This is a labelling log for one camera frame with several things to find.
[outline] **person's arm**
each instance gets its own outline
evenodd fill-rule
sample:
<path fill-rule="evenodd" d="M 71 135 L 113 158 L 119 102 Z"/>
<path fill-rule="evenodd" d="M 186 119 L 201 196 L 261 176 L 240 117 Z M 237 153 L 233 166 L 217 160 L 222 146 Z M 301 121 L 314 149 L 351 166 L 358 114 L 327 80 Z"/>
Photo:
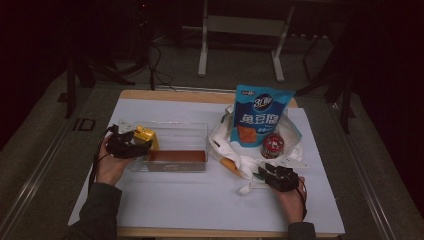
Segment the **person's arm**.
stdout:
<path fill-rule="evenodd" d="M 290 192 L 279 192 L 273 189 L 277 195 L 278 202 L 282 208 L 288 222 L 288 239 L 289 240 L 314 240 L 316 239 L 315 227 L 312 223 L 303 222 L 306 199 L 304 191 L 305 179 L 300 177 L 299 192 L 292 190 Z"/>
<path fill-rule="evenodd" d="M 100 149 L 96 182 L 90 189 L 87 200 L 80 211 L 80 220 L 70 226 L 70 240 L 116 239 L 119 203 L 122 191 L 115 187 L 125 167 L 133 159 L 119 159 L 106 151 L 106 138 Z"/>

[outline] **blue snack bag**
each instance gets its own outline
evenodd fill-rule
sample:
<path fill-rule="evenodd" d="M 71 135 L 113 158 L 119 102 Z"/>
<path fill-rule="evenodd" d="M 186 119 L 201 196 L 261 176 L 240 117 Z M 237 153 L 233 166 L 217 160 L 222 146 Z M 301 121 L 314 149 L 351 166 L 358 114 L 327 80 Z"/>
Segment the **blue snack bag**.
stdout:
<path fill-rule="evenodd" d="M 257 147 L 274 132 L 295 92 L 270 87 L 238 85 L 230 141 L 242 147 Z"/>

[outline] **transparent plastic container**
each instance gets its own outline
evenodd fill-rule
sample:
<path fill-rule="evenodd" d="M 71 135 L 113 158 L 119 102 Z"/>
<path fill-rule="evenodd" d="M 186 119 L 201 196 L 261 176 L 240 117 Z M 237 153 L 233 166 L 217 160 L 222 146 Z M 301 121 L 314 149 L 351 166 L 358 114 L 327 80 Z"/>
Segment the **transparent plastic container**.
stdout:
<path fill-rule="evenodd" d="M 153 130 L 159 150 L 128 165 L 133 172 L 204 172 L 208 161 L 208 126 L 204 123 L 135 122 Z"/>

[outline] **red object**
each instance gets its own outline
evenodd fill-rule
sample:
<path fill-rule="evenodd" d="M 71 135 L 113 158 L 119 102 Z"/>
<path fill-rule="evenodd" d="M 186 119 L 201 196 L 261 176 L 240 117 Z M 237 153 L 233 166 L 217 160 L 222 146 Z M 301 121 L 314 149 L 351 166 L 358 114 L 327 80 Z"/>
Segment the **red object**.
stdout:
<path fill-rule="evenodd" d="M 283 151 L 283 149 L 283 138 L 276 133 L 271 133 L 264 138 L 261 153 L 262 156 L 267 159 L 277 158 L 278 155 L 280 155 L 280 153 Z"/>

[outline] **hand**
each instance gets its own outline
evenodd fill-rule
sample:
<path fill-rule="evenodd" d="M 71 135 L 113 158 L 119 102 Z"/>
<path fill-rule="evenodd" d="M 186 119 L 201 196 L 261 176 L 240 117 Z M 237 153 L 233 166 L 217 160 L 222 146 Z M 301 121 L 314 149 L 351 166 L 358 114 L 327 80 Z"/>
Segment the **hand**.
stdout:
<path fill-rule="evenodd" d="M 100 148 L 99 162 L 97 164 L 96 182 L 106 183 L 112 186 L 121 179 L 125 167 L 134 159 L 115 158 L 106 150 L 106 143 L 109 141 L 106 137 Z"/>
<path fill-rule="evenodd" d="M 303 199 L 306 199 L 306 193 L 303 186 L 305 178 L 299 177 L 299 179 L 298 189 L 302 194 Z M 300 197 L 296 189 L 290 192 L 280 192 L 274 188 L 272 188 L 272 190 L 277 195 L 278 202 L 287 217 L 288 223 L 303 222 L 303 199 Z"/>

